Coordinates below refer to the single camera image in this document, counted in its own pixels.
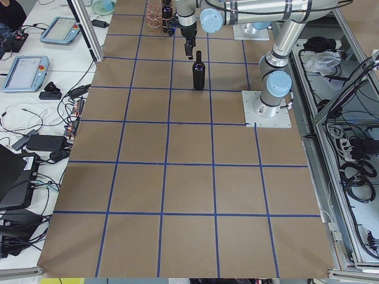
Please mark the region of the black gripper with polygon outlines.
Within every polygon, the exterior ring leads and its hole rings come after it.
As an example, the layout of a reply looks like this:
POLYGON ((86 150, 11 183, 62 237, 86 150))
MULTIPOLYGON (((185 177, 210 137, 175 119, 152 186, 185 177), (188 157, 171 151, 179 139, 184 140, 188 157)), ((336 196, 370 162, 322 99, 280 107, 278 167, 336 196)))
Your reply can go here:
POLYGON ((192 57, 193 49, 195 47, 195 38, 197 35, 197 25, 192 24, 190 26, 181 27, 181 34, 185 38, 185 55, 187 57, 192 57))
POLYGON ((168 27, 167 28, 167 34, 168 34, 168 36, 170 36, 170 37, 174 36, 175 31, 176 31, 175 27, 168 27))

